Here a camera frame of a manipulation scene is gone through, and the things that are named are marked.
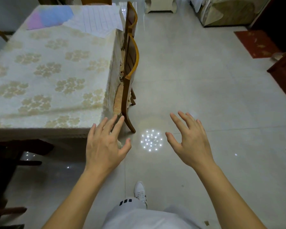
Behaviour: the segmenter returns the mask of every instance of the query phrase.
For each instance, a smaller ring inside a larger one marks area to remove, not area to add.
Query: shoe
[[[147,200],[145,195],[145,188],[143,186],[143,183],[138,181],[136,185],[134,186],[134,196],[139,199],[142,203],[146,205],[147,209]]]

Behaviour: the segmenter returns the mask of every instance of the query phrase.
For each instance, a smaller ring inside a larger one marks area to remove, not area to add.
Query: red doormat
[[[235,31],[234,33],[254,59],[270,58],[274,53],[280,52],[263,30]]]

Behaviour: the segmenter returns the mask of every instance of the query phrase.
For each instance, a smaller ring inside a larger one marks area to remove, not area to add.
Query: forearm
[[[105,178],[104,175],[84,171],[70,195],[42,229],[81,229]]]
[[[210,196],[221,228],[266,228],[215,163],[196,172]]]

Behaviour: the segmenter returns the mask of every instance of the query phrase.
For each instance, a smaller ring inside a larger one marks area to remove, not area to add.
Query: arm
[[[131,149],[130,139],[118,149],[117,139],[124,122],[122,116],[103,121],[89,131],[86,146],[86,166],[70,195],[57,208],[42,229],[80,229],[106,177],[121,163]]]
[[[215,164],[201,122],[189,113],[179,111],[178,114],[187,126],[174,114],[171,113],[170,116],[181,132],[182,142],[178,143],[169,132],[166,133],[167,140],[181,160],[196,171],[210,196],[221,227],[265,229],[260,219]]]

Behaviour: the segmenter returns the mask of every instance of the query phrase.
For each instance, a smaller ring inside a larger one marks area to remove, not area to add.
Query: blue cloth
[[[71,19],[74,14],[68,5],[56,5],[39,10],[40,19],[45,27],[59,26]]]

